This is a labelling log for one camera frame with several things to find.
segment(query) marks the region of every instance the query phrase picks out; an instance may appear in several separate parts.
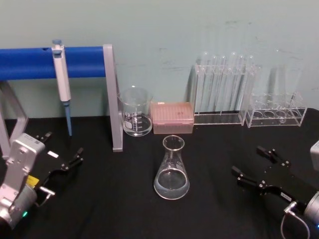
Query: black tablecloth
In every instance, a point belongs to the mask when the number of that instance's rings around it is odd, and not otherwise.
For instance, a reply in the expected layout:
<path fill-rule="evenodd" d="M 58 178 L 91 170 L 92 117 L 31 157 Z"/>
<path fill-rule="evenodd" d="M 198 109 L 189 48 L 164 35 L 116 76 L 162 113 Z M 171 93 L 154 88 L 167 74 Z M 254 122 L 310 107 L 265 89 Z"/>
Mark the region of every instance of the black tablecloth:
<path fill-rule="evenodd" d="M 243 190 L 231 175 L 236 165 L 258 176 L 270 163 L 256 146 L 275 148 L 292 163 L 291 171 L 319 188 L 310 147 L 319 140 L 319 111 L 308 109 L 301 127 L 247 128 L 240 125 L 195 126 L 182 158 L 190 190 L 176 201 L 160 198 L 153 180 L 164 156 L 164 135 L 124 135 L 124 152 L 112 152 L 108 117 L 31 119 L 30 135 L 54 133 L 48 148 L 67 158 L 84 147 L 85 161 L 66 176 L 52 178 L 56 191 L 42 208 L 33 207 L 14 229 L 24 239 L 268 239 L 281 238 L 283 200 Z M 288 218 L 287 238 L 306 238 L 305 229 Z M 319 238 L 311 226 L 312 238 Z"/>

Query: test tube rack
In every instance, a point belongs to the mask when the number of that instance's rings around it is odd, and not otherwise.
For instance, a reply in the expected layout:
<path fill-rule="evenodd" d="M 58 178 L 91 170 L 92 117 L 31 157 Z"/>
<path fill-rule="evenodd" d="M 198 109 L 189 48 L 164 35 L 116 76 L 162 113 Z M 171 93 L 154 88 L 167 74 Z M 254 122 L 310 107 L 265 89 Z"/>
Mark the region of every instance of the test tube rack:
<path fill-rule="evenodd" d="M 246 114 L 248 127 L 301 126 L 307 107 L 300 93 L 252 95 Z"/>
<path fill-rule="evenodd" d="M 195 65 L 191 96 L 194 124 L 245 123 L 249 99 L 260 67 L 252 56 L 205 53 Z"/>

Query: metal stand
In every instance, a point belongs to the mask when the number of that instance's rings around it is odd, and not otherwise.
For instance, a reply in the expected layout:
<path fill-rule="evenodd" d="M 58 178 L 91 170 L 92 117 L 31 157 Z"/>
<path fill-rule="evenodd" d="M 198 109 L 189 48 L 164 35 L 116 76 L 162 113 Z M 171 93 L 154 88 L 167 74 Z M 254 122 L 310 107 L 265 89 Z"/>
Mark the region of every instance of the metal stand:
<path fill-rule="evenodd" d="M 123 126 L 121 122 L 121 111 L 117 94 L 119 87 L 116 77 L 115 59 L 112 44 L 103 45 L 104 65 L 108 101 L 111 117 L 113 152 L 123 151 Z"/>
<path fill-rule="evenodd" d="M 0 82 L 0 91 L 3 93 L 4 98 L 10 103 L 15 115 L 17 116 L 16 124 L 11 137 L 9 137 L 4 122 L 3 110 L 0 109 L 0 147 L 2 157 L 6 160 L 9 157 L 11 144 L 24 132 L 28 123 L 28 117 L 7 81 Z"/>

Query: pink tip box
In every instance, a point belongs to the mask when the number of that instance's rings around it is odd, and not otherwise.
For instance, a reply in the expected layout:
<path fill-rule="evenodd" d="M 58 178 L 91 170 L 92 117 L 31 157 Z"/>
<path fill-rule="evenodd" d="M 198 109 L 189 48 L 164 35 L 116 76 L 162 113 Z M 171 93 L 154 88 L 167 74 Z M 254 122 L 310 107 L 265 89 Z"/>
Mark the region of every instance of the pink tip box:
<path fill-rule="evenodd" d="M 192 133 L 194 110 L 189 102 L 151 105 L 154 134 Z"/>

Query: cable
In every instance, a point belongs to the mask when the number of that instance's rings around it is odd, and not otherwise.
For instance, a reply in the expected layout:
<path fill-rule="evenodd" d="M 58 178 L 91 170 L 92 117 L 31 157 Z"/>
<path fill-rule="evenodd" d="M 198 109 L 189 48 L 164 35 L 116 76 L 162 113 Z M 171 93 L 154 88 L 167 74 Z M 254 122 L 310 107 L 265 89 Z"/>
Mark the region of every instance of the cable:
<path fill-rule="evenodd" d="M 46 203 L 46 201 L 48 201 L 48 199 L 49 199 L 50 197 L 51 197 L 51 194 L 48 194 L 41 204 L 38 204 L 37 202 L 35 202 L 34 204 L 35 204 L 38 208 L 39 208 L 39 207 L 42 207 L 42 206 Z"/>
<path fill-rule="evenodd" d="M 293 212 L 289 212 L 289 214 L 292 215 L 294 218 L 298 219 L 298 220 L 306 227 L 306 230 L 307 230 L 307 239 L 310 239 L 310 230 L 309 230 L 308 225 L 305 223 L 305 221 L 302 220 L 300 217 L 298 217 L 298 216 L 297 216 L 295 213 L 293 213 Z M 284 236 L 284 230 L 283 230 L 283 226 L 284 226 L 284 221 L 285 221 L 286 215 L 287 215 L 287 214 L 284 214 L 283 219 L 282 219 L 282 221 L 281 221 L 281 225 L 280 225 L 280 232 L 281 232 L 281 236 L 283 237 L 283 239 L 286 239 L 285 236 Z"/>

